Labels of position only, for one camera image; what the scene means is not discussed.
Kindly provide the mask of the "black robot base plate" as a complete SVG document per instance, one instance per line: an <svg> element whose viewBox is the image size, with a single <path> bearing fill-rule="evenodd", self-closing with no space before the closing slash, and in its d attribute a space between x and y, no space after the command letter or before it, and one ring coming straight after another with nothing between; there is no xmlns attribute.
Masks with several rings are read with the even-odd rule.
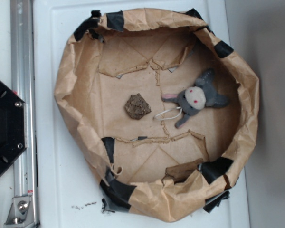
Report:
<svg viewBox="0 0 285 228"><path fill-rule="evenodd" d="M0 81L0 177L26 148L25 102Z"/></svg>

